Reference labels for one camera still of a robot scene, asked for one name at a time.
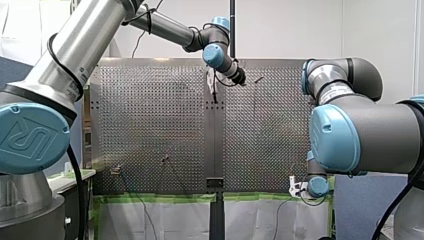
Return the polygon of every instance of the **white wall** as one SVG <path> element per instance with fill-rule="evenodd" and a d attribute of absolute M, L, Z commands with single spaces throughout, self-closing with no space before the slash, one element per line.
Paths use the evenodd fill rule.
<path fill-rule="evenodd" d="M 238 0 L 238 58 L 338 58 L 342 51 L 342 1 Z M 155 6 L 156 1 L 147 1 Z M 228 0 L 164 0 L 160 12 L 187 26 L 202 27 L 214 16 L 229 16 Z M 111 56 L 131 57 L 141 30 L 122 27 Z M 155 36 L 140 41 L 135 57 L 200 57 Z"/>
<path fill-rule="evenodd" d="M 418 2 L 343 0 L 343 57 L 361 57 L 378 68 L 382 103 L 408 99 L 417 91 Z"/>

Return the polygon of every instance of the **green tape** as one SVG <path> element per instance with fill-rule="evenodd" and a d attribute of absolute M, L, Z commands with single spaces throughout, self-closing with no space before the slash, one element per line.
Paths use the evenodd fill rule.
<path fill-rule="evenodd" d="M 101 220 L 101 208 L 104 204 L 113 203 L 139 203 L 141 201 L 146 203 L 170 203 L 170 204 L 184 204 L 184 203 L 210 203 L 216 200 L 215 194 L 193 194 L 193 195 L 160 195 L 154 193 L 123 193 L 120 195 L 108 196 L 94 196 L 93 198 L 93 227 L 94 227 L 94 240 L 99 237 L 99 224 Z M 301 199 L 293 198 L 287 193 L 224 193 L 224 201 L 226 202 L 242 202 L 242 201 L 258 201 L 258 200 L 279 200 L 299 202 Z M 308 200 L 308 202 L 315 204 L 320 202 L 318 200 Z M 329 204 L 328 215 L 328 234 L 331 233 L 333 223 L 333 196 L 328 195 L 325 202 Z"/>

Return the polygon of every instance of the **robotic arm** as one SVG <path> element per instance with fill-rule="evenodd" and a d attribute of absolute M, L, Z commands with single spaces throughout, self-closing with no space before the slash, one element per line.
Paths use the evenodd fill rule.
<path fill-rule="evenodd" d="M 371 63 L 357 58 L 307 61 L 302 89 L 317 105 L 310 119 L 308 164 L 352 176 L 367 171 L 408 174 L 407 186 L 383 215 L 372 240 L 398 204 L 395 239 L 423 239 L 424 97 L 375 104 L 382 94 L 381 77 Z M 309 193 L 325 189 L 325 181 L 308 183 Z"/>
<path fill-rule="evenodd" d="M 42 170 L 67 151 L 77 116 L 74 102 L 82 97 L 84 84 L 121 24 L 149 31 L 187 52 L 204 50 L 207 65 L 244 85 L 243 69 L 227 55 L 227 19 L 216 17 L 204 29 L 194 30 L 140 6 L 142 2 L 82 1 L 50 39 L 50 54 L 41 57 L 25 80 L 0 92 L 2 239 L 64 239 L 64 200 L 52 197 Z"/>

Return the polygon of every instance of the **cable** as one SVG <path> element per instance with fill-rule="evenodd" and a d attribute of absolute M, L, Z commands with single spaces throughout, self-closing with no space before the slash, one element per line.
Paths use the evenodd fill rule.
<path fill-rule="evenodd" d="M 156 5 L 156 9 L 159 9 L 160 5 L 162 4 L 163 0 L 160 0 L 158 5 Z"/>
<path fill-rule="evenodd" d="M 87 224 L 85 224 L 86 226 L 85 226 L 85 230 L 84 230 L 84 233 L 85 233 L 85 235 L 87 236 L 87 234 L 88 234 L 88 225 L 89 225 L 89 212 L 90 212 L 90 201 L 91 201 L 91 194 L 92 194 L 92 189 L 93 189 L 93 183 L 92 183 L 92 181 L 89 179 L 88 180 L 88 183 L 87 183 L 87 188 L 88 188 L 88 191 L 87 191 L 87 205 L 86 205 L 86 210 L 85 210 L 85 212 L 86 212 L 86 217 L 85 217 L 85 222 L 87 223 Z"/>
<path fill-rule="evenodd" d="M 326 196 L 324 196 L 324 197 L 322 198 L 321 202 L 319 202 L 319 203 L 317 203 L 317 204 L 311 204 L 311 203 L 306 202 L 306 200 L 302 197 L 302 192 L 304 192 L 304 191 L 306 191 L 306 190 L 300 191 L 300 199 L 302 200 L 302 202 L 303 202 L 304 204 L 306 204 L 306 205 L 308 205 L 308 206 L 311 206 L 311 207 L 318 207 L 318 206 L 319 206 L 319 205 L 321 205 L 323 202 L 325 202 Z"/>
<path fill-rule="evenodd" d="M 188 28 L 196 30 L 196 32 L 197 32 L 197 41 L 199 42 L 200 47 L 202 49 L 205 49 L 206 46 L 205 46 L 205 44 L 203 42 L 203 36 L 202 36 L 202 33 L 200 32 L 200 30 L 197 27 L 194 27 L 194 26 L 191 26 L 191 27 L 188 27 Z"/>
<path fill-rule="evenodd" d="M 406 194 L 408 194 L 408 192 L 412 189 L 415 182 L 421 177 L 423 172 L 424 172 L 424 161 L 421 161 L 421 165 L 419 166 L 417 171 L 414 173 L 413 177 L 409 180 L 408 184 L 399 193 L 399 195 L 395 198 L 395 200 L 390 204 L 386 212 L 384 212 L 383 217 L 381 218 L 380 222 L 377 225 L 377 228 L 374 231 L 374 234 L 372 235 L 372 238 L 371 238 L 372 240 L 377 240 L 379 238 L 380 232 L 383 229 L 384 224 L 386 223 L 390 214 L 393 212 L 396 206 L 399 205 L 399 203 L 403 200 Z"/>
<path fill-rule="evenodd" d="M 213 70 L 213 75 L 214 75 L 214 80 L 218 80 L 218 82 L 221 85 L 223 85 L 223 86 L 226 86 L 226 87 L 235 87 L 235 86 L 237 86 L 237 83 L 234 83 L 234 84 L 231 84 L 230 85 L 230 84 L 224 83 L 223 80 L 219 79 L 218 76 L 216 75 L 216 69 Z"/>
<path fill-rule="evenodd" d="M 82 98 L 82 95 L 84 94 L 84 87 L 82 86 L 78 78 L 75 76 L 75 74 L 71 70 L 69 70 L 69 68 L 67 68 L 65 65 L 63 65 L 57 58 L 56 54 L 54 53 L 53 40 L 56 38 L 56 35 L 57 33 L 51 35 L 49 38 L 49 41 L 47 41 L 47 51 L 49 51 L 50 56 L 53 58 L 56 64 L 59 65 L 59 67 L 62 68 L 62 70 L 65 71 L 72 78 L 74 83 L 77 85 L 78 96 L 75 102 L 78 102 Z"/>
<path fill-rule="evenodd" d="M 149 5 L 143 4 L 146 7 L 147 11 L 145 13 L 143 13 L 143 14 L 140 14 L 140 15 L 138 15 L 138 16 L 130 19 L 130 20 L 128 20 L 128 21 L 123 22 L 122 23 L 122 26 L 126 26 L 126 25 L 130 24 L 131 22 L 133 22 L 133 21 L 135 21 L 137 19 L 140 19 L 143 16 L 147 15 L 147 28 L 148 28 L 148 33 L 150 35 L 152 33 L 152 13 L 156 12 L 157 10 L 159 10 L 159 7 L 160 7 L 160 5 L 162 5 L 162 3 L 163 3 L 163 0 L 160 0 L 159 3 L 158 3 L 158 5 L 156 5 L 156 8 L 149 8 Z M 134 48 L 133 53 L 131 55 L 131 58 L 134 58 L 135 52 L 137 51 L 138 45 L 140 44 L 140 40 L 144 36 L 145 33 L 146 33 L 146 31 L 143 31 L 141 33 L 141 35 L 138 37 L 137 44 L 135 45 L 135 48 Z"/>
<path fill-rule="evenodd" d="M 292 200 L 293 197 L 287 199 L 286 201 L 280 203 L 280 205 L 277 208 L 277 216 L 276 216 L 276 221 L 275 221 L 275 232 L 274 232 L 274 237 L 272 238 L 272 240 L 275 240 L 277 238 L 277 233 L 278 233 L 278 221 L 279 221 L 279 217 L 278 214 L 280 212 L 281 206 L 283 206 L 285 203 L 287 203 L 288 201 Z"/>
<path fill-rule="evenodd" d="M 122 183 L 124 184 L 125 191 L 128 192 L 128 194 L 130 194 L 130 196 L 131 196 L 131 193 L 130 193 L 128 187 L 127 187 L 127 183 L 125 181 L 125 178 L 124 178 L 124 175 L 122 174 L 122 172 L 119 174 L 119 176 L 121 177 Z M 155 225 L 153 224 L 152 217 L 150 216 L 149 212 L 147 211 L 146 203 L 144 202 L 144 200 L 138 194 L 136 195 L 136 197 L 143 204 L 144 213 L 146 214 L 146 216 L 147 216 L 147 218 L 150 222 L 150 225 L 152 226 L 153 235 L 155 235 L 155 240 L 158 240 L 158 236 L 156 235 L 156 228 L 155 228 Z"/>
<path fill-rule="evenodd" d="M 81 171 L 79 169 L 78 161 L 75 157 L 71 145 L 67 150 L 69 160 L 71 161 L 72 168 L 74 169 L 75 179 L 77 181 L 78 191 L 78 209 L 79 209 L 79 226 L 78 226 L 78 240 L 84 240 L 85 233 L 85 199 L 84 199 L 84 182 L 82 181 Z"/>
<path fill-rule="evenodd" d="M 156 8 L 149 8 L 149 5 L 147 5 L 146 3 L 145 4 L 143 4 L 145 7 L 146 7 L 146 12 L 144 12 L 144 13 L 142 13 L 142 14 L 140 14 L 140 15 L 138 15 L 138 16 L 135 16 L 135 17 L 133 17 L 133 18 L 131 18 L 130 20 L 128 20 L 128 21 L 124 21 L 124 22 L 122 22 L 122 26 L 127 26 L 128 24 L 130 24 L 131 22 L 134 22 L 135 20 L 138 20 L 138 19 L 140 19 L 140 18 L 142 18 L 142 17 L 144 17 L 145 15 L 147 15 L 147 14 L 152 14 L 152 13 L 154 13 L 155 11 L 157 11 L 158 10 L 158 8 L 159 8 L 159 6 L 162 4 L 162 2 L 163 2 L 163 0 L 161 0 L 159 3 L 158 3 L 158 5 L 156 6 Z"/>
<path fill-rule="evenodd" d="M 299 193 L 300 193 L 300 200 L 302 200 L 302 202 L 303 202 L 304 204 L 308 205 L 308 206 L 311 206 L 311 207 L 317 207 L 317 206 L 319 206 L 319 205 L 321 205 L 322 203 L 324 203 L 324 202 L 325 202 L 326 196 L 324 196 L 324 197 L 322 198 L 321 202 L 319 202 L 319 203 L 317 203 L 317 204 L 312 204 L 312 203 L 308 203 L 308 202 L 306 202 L 306 200 L 302 197 L 302 192 L 306 191 L 306 188 L 305 188 L 305 189 L 302 189 L 302 186 L 303 186 L 303 183 L 305 182 L 306 177 L 307 177 L 307 176 L 303 177 L 303 179 L 302 179 L 302 183 L 300 184 L 300 192 L 299 192 Z"/>
<path fill-rule="evenodd" d="M 137 44 L 135 45 L 135 48 L 133 50 L 133 54 L 131 55 L 131 58 L 134 58 L 135 52 L 137 51 L 138 45 L 140 44 L 140 39 L 144 36 L 146 31 L 143 31 L 143 33 L 138 37 Z"/>
<path fill-rule="evenodd" d="M 230 42 L 230 35 L 228 35 L 228 30 L 227 29 L 225 29 L 224 27 L 222 27 L 222 26 L 220 26 L 218 24 L 214 24 L 214 23 L 205 23 L 203 25 L 203 29 L 206 29 L 207 26 L 213 26 L 213 27 L 216 27 L 219 30 L 221 30 L 221 32 L 223 32 L 224 35 L 225 35 L 225 37 L 227 38 L 228 43 Z"/>

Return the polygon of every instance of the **gray wall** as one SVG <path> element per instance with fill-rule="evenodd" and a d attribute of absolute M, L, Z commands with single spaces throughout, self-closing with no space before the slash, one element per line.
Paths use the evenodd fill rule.
<path fill-rule="evenodd" d="M 334 209 L 337 239 L 370 240 L 387 207 L 403 187 L 404 176 L 336 176 Z"/>

